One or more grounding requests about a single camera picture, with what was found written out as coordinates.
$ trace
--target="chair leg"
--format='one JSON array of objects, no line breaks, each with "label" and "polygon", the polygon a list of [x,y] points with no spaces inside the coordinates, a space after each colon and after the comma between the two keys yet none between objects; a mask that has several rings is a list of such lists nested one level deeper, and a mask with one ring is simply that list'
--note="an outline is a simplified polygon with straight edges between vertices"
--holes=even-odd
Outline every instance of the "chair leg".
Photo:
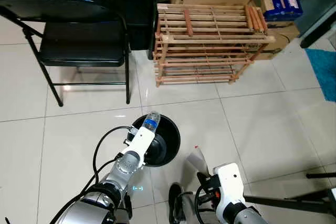
[{"label": "chair leg", "polygon": [[53,92],[53,94],[54,94],[54,96],[55,96],[55,98],[56,98],[56,101],[57,101],[58,105],[59,105],[60,107],[63,107],[63,102],[62,102],[61,98],[59,97],[59,95],[58,95],[58,93],[57,93],[57,91],[56,91],[56,89],[55,89],[55,86],[53,85],[53,83],[52,83],[52,81],[51,81],[51,78],[50,78],[50,76],[49,76],[49,74],[48,74],[48,71],[47,71],[46,67],[45,67],[42,63],[40,63],[40,62],[38,62],[38,63],[39,63],[39,65],[40,65],[40,67],[41,67],[41,70],[42,70],[42,72],[43,72],[45,78],[47,79],[47,82],[48,82],[48,84],[49,84],[49,87],[51,88],[51,91]]},{"label": "chair leg", "polygon": [[128,52],[125,55],[125,78],[126,78],[126,104],[130,104],[130,69],[129,69],[129,59]]},{"label": "chair leg", "polygon": [[38,60],[38,54],[39,54],[39,52],[38,52],[38,50],[36,48],[36,45],[35,45],[35,43],[34,43],[34,41],[32,39],[32,33],[29,30],[27,30],[27,29],[22,29],[22,31],[25,34],[26,39],[28,40],[28,43],[29,43],[30,47],[33,50],[33,53],[34,53],[34,55],[36,57],[36,60],[37,60],[38,64],[40,65],[41,70],[42,70],[45,78],[47,79],[49,87],[51,88],[51,91],[53,92],[53,94],[54,94],[54,96],[55,96],[55,98],[57,100],[58,105],[60,107],[62,107],[63,106],[63,102],[62,102],[61,98],[59,97],[59,95],[58,95],[58,93],[57,93],[57,91],[55,89],[55,86],[53,85],[53,83],[51,81],[51,78],[50,78],[50,76],[48,74],[48,71],[47,71],[46,67]]}]

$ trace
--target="floor tile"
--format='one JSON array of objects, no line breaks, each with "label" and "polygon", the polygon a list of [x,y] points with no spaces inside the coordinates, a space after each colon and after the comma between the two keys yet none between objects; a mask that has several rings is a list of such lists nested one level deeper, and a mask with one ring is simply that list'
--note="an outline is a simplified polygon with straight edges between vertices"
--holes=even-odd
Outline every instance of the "floor tile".
[{"label": "floor tile", "polygon": [[[125,67],[118,68],[76,68],[52,67],[50,76],[53,82],[124,82]],[[138,79],[135,61],[130,56],[130,104],[126,104],[126,86],[62,86],[58,87],[63,96],[64,106],[59,107],[54,95],[48,92],[47,115],[64,115],[81,112],[103,111],[140,106]]]},{"label": "floor tile", "polygon": [[324,99],[321,89],[289,92],[305,130],[323,165],[336,162],[336,103]]},{"label": "floor tile", "polygon": [[0,123],[2,221],[36,223],[43,127],[43,118]]},{"label": "floor tile", "polygon": [[294,39],[272,62],[286,90],[320,86],[300,39]]},{"label": "floor tile", "polygon": [[321,38],[315,42],[318,49],[324,50],[324,51],[331,51],[335,52],[335,48],[332,46],[330,41],[327,38]]},{"label": "floor tile", "polygon": [[168,201],[161,202],[155,205],[157,224],[169,223],[169,205]]},{"label": "floor tile", "polygon": [[[236,162],[240,165],[218,99],[143,108],[144,113],[152,110],[168,116],[177,125],[181,135],[181,146],[175,159],[165,166],[151,168],[155,202],[168,200],[169,188],[174,182],[180,183],[185,190],[197,190],[199,182],[196,171],[186,160],[196,145],[202,150],[210,171],[224,163]],[[240,173],[246,181],[241,166]]]},{"label": "floor tile", "polygon": [[[324,167],[327,173],[336,173],[336,163]],[[336,187],[336,178],[329,178],[331,186]]]},{"label": "floor tile", "polygon": [[163,84],[155,86],[154,63],[146,51],[135,52],[143,106],[218,98],[213,83]]},{"label": "floor tile", "polygon": [[287,96],[222,99],[249,182],[321,166]]},{"label": "floor tile", "polygon": [[316,45],[315,42],[313,44],[311,44],[308,48],[309,49],[319,49],[319,47]]},{"label": "floor tile", "polygon": [[220,97],[260,94],[284,90],[270,60],[258,60],[250,65],[239,79],[232,83],[216,83]]},{"label": "floor tile", "polygon": [[[323,169],[314,169],[309,172],[319,173]],[[251,192],[255,196],[271,198],[290,198],[330,186],[327,179],[307,179],[304,172],[282,176],[261,182],[251,183]],[[335,223],[335,218],[326,214],[284,209],[271,206],[256,205],[261,216],[270,224],[276,223]]]},{"label": "floor tile", "polygon": [[[140,116],[141,109],[134,108],[46,118],[39,224],[49,223],[61,206],[79,193],[92,176],[92,156],[100,138],[113,127],[131,125]],[[126,147],[123,144],[126,135],[126,130],[118,130],[105,139],[99,150],[97,167]],[[104,169],[100,177],[111,167]],[[135,182],[147,191],[143,197],[135,195],[133,206],[151,204],[153,195],[148,175],[139,174]]]},{"label": "floor tile", "polygon": [[[44,23],[40,22],[26,22],[28,26],[36,29],[40,33],[43,33]],[[15,25],[8,19],[0,16],[0,45],[6,44],[28,44],[25,35],[22,32],[22,28],[18,25]],[[35,43],[40,43],[41,38],[37,36],[33,36],[33,40]]]},{"label": "floor tile", "polygon": [[133,209],[130,224],[156,224],[155,209],[153,205]]},{"label": "floor tile", "polygon": [[0,46],[0,121],[44,116],[47,82],[29,45]]}]

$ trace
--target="cable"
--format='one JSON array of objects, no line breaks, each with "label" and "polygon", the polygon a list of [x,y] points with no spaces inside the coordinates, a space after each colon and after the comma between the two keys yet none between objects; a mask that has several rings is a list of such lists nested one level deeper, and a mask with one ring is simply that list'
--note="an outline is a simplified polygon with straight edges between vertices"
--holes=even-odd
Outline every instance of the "cable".
[{"label": "cable", "polygon": [[176,199],[178,199],[178,198],[180,198],[181,196],[186,195],[186,194],[193,195],[194,192],[193,192],[193,191],[185,191],[185,192],[183,192],[183,193],[180,193],[180,194],[176,197]]},{"label": "cable", "polygon": [[[121,157],[121,155],[118,154],[114,159],[111,159],[110,161],[107,161],[105,164],[103,164],[103,165],[97,170],[97,172],[100,173],[101,170],[103,170],[107,165],[109,165],[109,164],[115,162],[115,161],[116,161],[118,158],[120,158],[120,157]],[[85,185],[85,187],[83,188],[83,190],[82,190],[81,192],[84,192],[84,191],[86,191],[86,189],[88,189],[88,187],[90,186],[90,184],[91,184],[91,182],[94,180],[94,178],[95,178],[95,175],[93,175],[93,176],[90,178],[90,180],[87,182],[87,184]]]},{"label": "cable", "polygon": [[95,153],[93,154],[93,160],[92,160],[93,172],[95,174],[95,184],[97,184],[99,182],[99,175],[98,175],[97,167],[96,167],[96,159],[97,159],[98,149],[99,149],[101,143],[103,142],[103,140],[105,139],[105,137],[107,137],[111,132],[119,130],[119,129],[128,129],[128,130],[130,130],[131,128],[128,127],[128,126],[118,126],[118,127],[115,127],[113,129],[109,130],[107,133],[105,133],[105,135],[100,139],[100,141],[97,144],[97,147],[96,147],[96,149],[94,151]]},{"label": "cable", "polygon": [[196,194],[195,194],[195,201],[194,201],[194,208],[195,208],[196,217],[197,217],[199,223],[200,223],[200,224],[205,224],[205,223],[203,222],[202,218],[201,218],[201,215],[200,215],[200,212],[201,212],[201,211],[200,211],[200,209],[198,209],[198,197],[199,197],[199,195],[200,195],[202,189],[203,189],[202,186],[200,186],[200,187],[197,189],[197,191],[196,191]]}]

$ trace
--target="wooden slat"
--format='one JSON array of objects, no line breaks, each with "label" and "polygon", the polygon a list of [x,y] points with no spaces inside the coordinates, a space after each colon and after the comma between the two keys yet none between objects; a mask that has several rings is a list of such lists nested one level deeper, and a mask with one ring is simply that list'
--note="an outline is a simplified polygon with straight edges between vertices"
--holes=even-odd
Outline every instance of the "wooden slat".
[{"label": "wooden slat", "polygon": [[252,7],[252,10],[253,10],[254,16],[256,17],[256,20],[257,20],[257,23],[258,23],[258,26],[259,26],[259,30],[260,30],[260,31],[265,31],[265,30],[264,30],[264,27],[263,27],[263,25],[262,25],[262,23],[261,23],[259,14],[258,14],[258,12],[257,12],[257,9],[255,9],[254,7]]},{"label": "wooden slat", "polygon": [[[167,24],[170,26],[186,26],[186,23],[184,20],[168,20]],[[195,26],[214,26],[215,22],[214,21],[191,21],[191,24],[193,27]],[[229,21],[219,21],[217,22],[218,26],[242,26],[246,27],[247,23],[246,22],[229,22]]]},{"label": "wooden slat", "polygon": [[171,8],[195,8],[195,9],[234,9],[234,10],[243,10],[243,6],[229,6],[229,5],[179,5],[179,4],[157,4],[157,9],[167,10]]},{"label": "wooden slat", "polygon": [[212,78],[212,79],[191,79],[191,78],[188,78],[188,79],[177,79],[177,80],[162,80],[161,82],[162,83],[166,83],[166,82],[180,82],[180,83],[185,83],[185,82],[197,82],[197,83],[203,83],[203,82],[213,82],[213,81],[226,81],[226,82],[229,82],[231,81],[231,78],[230,79],[227,79],[227,80],[223,80],[223,78],[220,78],[220,77],[217,77],[217,78]]},{"label": "wooden slat", "polygon": [[157,25],[156,25],[156,33],[157,33],[157,35],[159,35],[159,33],[160,33],[160,20],[159,19],[158,19]]},{"label": "wooden slat", "polygon": [[258,49],[258,51],[256,51],[256,53],[255,53],[253,56],[251,56],[251,60],[255,60],[255,58],[258,57],[258,55],[263,51],[263,49],[264,49],[266,46],[267,46],[267,44],[262,45],[262,46]]},{"label": "wooden slat", "polygon": [[159,64],[160,64],[160,67],[159,67],[159,73],[158,73],[158,76],[161,77],[162,76],[162,73],[163,73],[163,63],[164,63],[164,60],[165,60],[165,55],[167,53],[167,50],[168,50],[168,44],[165,44],[163,46],[163,50],[162,50],[162,54],[163,54],[163,57],[161,57],[161,59],[159,60]]},{"label": "wooden slat", "polygon": [[249,7],[248,7],[248,10],[249,10],[249,12],[250,12],[250,16],[251,16],[251,19],[252,19],[252,24],[253,24],[254,29],[255,29],[256,31],[259,31],[259,25],[258,25],[258,22],[257,22],[256,17],[254,16],[254,12],[253,12],[253,10],[252,10],[252,7],[249,6]]},{"label": "wooden slat", "polygon": [[[190,39],[188,35],[172,35],[174,39]],[[194,35],[193,39],[267,39],[266,35]]]},{"label": "wooden slat", "polygon": [[265,21],[265,18],[263,16],[263,14],[261,13],[260,8],[258,9],[258,15],[259,15],[259,18],[261,20],[261,23],[263,24],[262,26],[263,26],[264,30],[267,31],[267,24],[266,24],[266,21]]},{"label": "wooden slat", "polygon": [[244,7],[244,9],[245,9],[245,15],[246,15],[246,20],[247,20],[247,27],[248,27],[249,29],[253,29],[252,19],[251,19],[251,15],[250,15],[248,6],[246,5],[246,6]]},{"label": "wooden slat", "polygon": [[[197,8],[188,8],[190,14],[210,14],[211,9],[197,9]],[[183,13],[183,8],[169,8],[166,10],[159,9],[159,13],[169,13],[169,14],[181,14]],[[234,9],[215,9],[216,14],[225,14],[225,15],[243,15],[244,10],[234,10]]]},{"label": "wooden slat", "polygon": [[[179,32],[182,32],[182,31],[188,31],[187,28],[184,28],[184,27],[161,27],[161,31],[179,31]],[[199,32],[217,32],[217,31],[224,31],[224,32],[227,32],[227,33],[248,33],[248,32],[251,32],[250,29],[248,28],[193,28],[193,31],[199,31]]]},{"label": "wooden slat", "polygon": [[207,58],[207,59],[166,59],[165,62],[170,63],[170,62],[234,62],[234,61],[243,61],[243,60],[248,60],[248,58]]},{"label": "wooden slat", "polygon": [[185,18],[185,24],[187,26],[187,32],[189,34],[190,37],[193,36],[194,32],[193,32],[193,26],[191,25],[191,21],[190,21],[190,15],[189,15],[189,10],[184,10],[184,18]]},{"label": "wooden slat", "polygon": [[197,67],[197,66],[224,66],[224,65],[244,65],[251,63],[250,60],[246,61],[230,61],[230,62],[209,62],[209,63],[203,63],[203,62],[193,62],[193,63],[162,63],[160,66],[164,67]]},{"label": "wooden slat", "polygon": [[[167,18],[167,19],[177,19],[177,20],[184,20],[183,14],[163,14],[159,13],[159,18]],[[190,14],[191,20],[213,20],[213,17],[210,15],[195,15]],[[246,16],[233,16],[233,15],[216,15],[216,19],[220,20],[230,20],[230,21],[245,21]]]},{"label": "wooden slat", "polygon": [[165,43],[170,44],[268,44],[275,41],[273,36],[267,39],[169,39]]},{"label": "wooden slat", "polygon": [[167,57],[205,57],[205,56],[245,56],[247,53],[245,52],[175,52],[175,53],[167,53]]},{"label": "wooden slat", "polygon": [[247,50],[247,47],[197,47],[197,46],[188,46],[188,47],[168,47],[168,51],[180,51],[180,50],[186,50],[186,51],[191,51],[191,50]]},{"label": "wooden slat", "polygon": [[177,79],[177,78],[190,78],[190,77],[198,77],[198,78],[212,78],[212,77],[230,77],[232,74],[230,73],[215,73],[215,74],[190,74],[190,75],[182,75],[182,76],[162,76],[163,79]]},{"label": "wooden slat", "polygon": [[173,73],[213,73],[213,72],[227,72],[227,73],[233,73],[233,69],[231,68],[218,68],[218,69],[166,69],[164,70],[165,73],[173,74]]}]

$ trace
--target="black stand leg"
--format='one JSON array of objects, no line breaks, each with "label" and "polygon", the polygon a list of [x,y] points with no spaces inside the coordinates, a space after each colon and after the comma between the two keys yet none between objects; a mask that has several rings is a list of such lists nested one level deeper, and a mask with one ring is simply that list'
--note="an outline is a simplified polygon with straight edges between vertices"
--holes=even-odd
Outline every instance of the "black stand leg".
[{"label": "black stand leg", "polygon": [[313,193],[309,194],[304,194],[296,197],[292,197],[290,199],[295,199],[295,200],[307,200],[307,201],[323,201],[324,197],[328,196],[328,191],[327,190],[321,190],[321,191],[315,191]]},{"label": "black stand leg", "polygon": [[59,97],[59,95],[58,95],[58,93],[57,93],[57,91],[56,91],[56,89],[55,89],[55,87],[54,87],[54,85],[53,85],[53,83],[51,81],[51,78],[50,78],[50,76],[48,74],[48,71],[47,71],[46,67],[38,60],[38,54],[39,53],[38,53],[38,50],[37,50],[37,48],[36,48],[36,46],[34,44],[34,41],[32,39],[32,35],[31,35],[30,31],[27,31],[27,30],[23,29],[23,33],[25,34],[26,39],[28,40],[28,43],[29,43],[30,47],[33,50],[33,53],[34,53],[34,55],[35,55],[35,57],[37,59],[37,62],[40,65],[41,70],[42,70],[45,78],[47,79],[47,82],[48,82],[48,84],[49,84],[49,86],[51,88],[51,91],[53,92],[53,94],[54,94],[57,102],[58,102],[58,105],[60,107],[62,107],[63,106],[63,102],[62,102],[61,98]]},{"label": "black stand leg", "polygon": [[130,104],[130,70],[129,70],[129,53],[125,55],[125,75],[126,75],[126,104]]},{"label": "black stand leg", "polygon": [[244,196],[250,203],[262,204],[272,207],[282,207],[301,211],[319,212],[322,214],[333,214],[329,202],[325,201],[301,201],[295,199],[272,199],[256,196]]},{"label": "black stand leg", "polygon": [[307,178],[335,178],[336,173],[306,174]]}]

